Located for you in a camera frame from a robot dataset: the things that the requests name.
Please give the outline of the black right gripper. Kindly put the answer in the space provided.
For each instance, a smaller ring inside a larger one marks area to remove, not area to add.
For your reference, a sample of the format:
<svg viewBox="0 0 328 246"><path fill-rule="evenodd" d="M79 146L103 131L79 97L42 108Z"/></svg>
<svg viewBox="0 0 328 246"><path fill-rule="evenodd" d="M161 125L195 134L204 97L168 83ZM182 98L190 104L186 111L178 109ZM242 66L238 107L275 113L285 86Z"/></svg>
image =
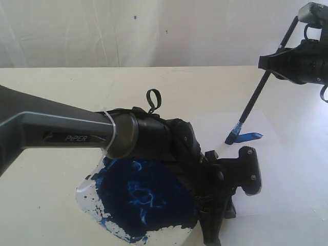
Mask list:
<svg viewBox="0 0 328 246"><path fill-rule="evenodd" d="M273 54L261 56L259 69L272 70L277 79L294 84L327 84L327 42L303 39L296 48L280 48Z"/></svg>

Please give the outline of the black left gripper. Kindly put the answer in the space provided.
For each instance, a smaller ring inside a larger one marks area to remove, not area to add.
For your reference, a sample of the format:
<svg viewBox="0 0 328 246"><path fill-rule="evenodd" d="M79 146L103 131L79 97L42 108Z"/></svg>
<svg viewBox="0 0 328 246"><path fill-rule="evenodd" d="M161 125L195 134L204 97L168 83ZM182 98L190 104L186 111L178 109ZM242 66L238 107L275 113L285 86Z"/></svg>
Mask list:
<svg viewBox="0 0 328 246"><path fill-rule="evenodd" d="M220 243L223 219L236 217L232 197L237 188L246 189L246 148L239 149L236 158L218 158L215 151L202 153L189 122L163 119L138 107L133 115L139 127L133 158L157 161L182 177L195 203L206 204L199 212L203 242ZM229 197L227 206L225 197Z"/></svg>

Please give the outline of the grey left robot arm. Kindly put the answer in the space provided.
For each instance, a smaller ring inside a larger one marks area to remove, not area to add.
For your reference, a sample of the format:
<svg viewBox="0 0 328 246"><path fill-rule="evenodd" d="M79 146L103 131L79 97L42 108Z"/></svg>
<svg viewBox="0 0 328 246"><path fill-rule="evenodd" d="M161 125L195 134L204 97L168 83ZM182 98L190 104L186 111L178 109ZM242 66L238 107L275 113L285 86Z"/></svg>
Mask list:
<svg viewBox="0 0 328 246"><path fill-rule="evenodd" d="M98 170L76 192L100 225L134 245L180 245L200 224L205 245L220 245L237 188L260 188L256 152L202 153L191 124L157 108L91 112L1 87L1 171L30 148L100 148Z"/></svg>

